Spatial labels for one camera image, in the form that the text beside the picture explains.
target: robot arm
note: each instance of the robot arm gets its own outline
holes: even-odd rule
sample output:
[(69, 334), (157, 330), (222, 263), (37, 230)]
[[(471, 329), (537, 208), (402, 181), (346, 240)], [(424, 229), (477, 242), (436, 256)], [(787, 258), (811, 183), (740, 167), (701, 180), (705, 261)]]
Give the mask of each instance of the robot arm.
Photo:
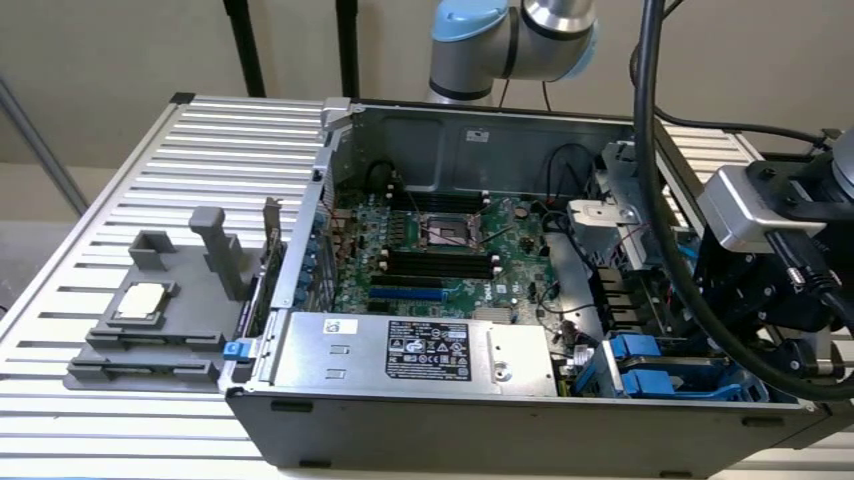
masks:
[(428, 101), (489, 104), (496, 78), (577, 75), (596, 44), (592, 0), (443, 0), (432, 29)]

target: white sticker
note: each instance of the white sticker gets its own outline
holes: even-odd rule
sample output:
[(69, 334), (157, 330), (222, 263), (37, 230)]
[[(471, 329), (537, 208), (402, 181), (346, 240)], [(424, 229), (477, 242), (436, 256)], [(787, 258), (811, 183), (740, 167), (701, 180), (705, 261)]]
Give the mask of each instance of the white sticker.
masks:
[(322, 322), (322, 333), (353, 335), (358, 330), (354, 318), (326, 318)]
[(484, 130), (467, 130), (465, 131), (465, 141), (467, 142), (487, 143), (489, 141), (489, 132), (487, 132)]

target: black pole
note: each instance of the black pole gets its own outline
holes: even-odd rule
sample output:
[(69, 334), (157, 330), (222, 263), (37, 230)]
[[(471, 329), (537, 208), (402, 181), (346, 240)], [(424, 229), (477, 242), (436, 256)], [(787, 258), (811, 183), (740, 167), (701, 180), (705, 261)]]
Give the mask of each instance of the black pole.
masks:
[(246, 0), (222, 0), (225, 13), (230, 19), (230, 30), (234, 34), (234, 45), (240, 57), (242, 69), (242, 81), (249, 97), (265, 97), (264, 77), (261, 75), (261, 63), (257, 60), (257, 48), (254, 47), (254, 35), (252, 34), (252, 18), (249, 17), (249, 4)]
[(341, 67), (341, 95), (349, 98), (358, 98), (357, 15), (358, 0), (334, 0), (337, 59)]

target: warning label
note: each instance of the warning label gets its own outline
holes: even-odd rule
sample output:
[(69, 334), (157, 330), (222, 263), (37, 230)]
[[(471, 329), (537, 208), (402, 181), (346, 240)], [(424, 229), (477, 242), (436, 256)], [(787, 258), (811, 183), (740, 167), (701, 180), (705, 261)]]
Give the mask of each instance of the warning label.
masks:
[(388, 322), (385, 374), (410, 380), (471, 381), (468, 325)]

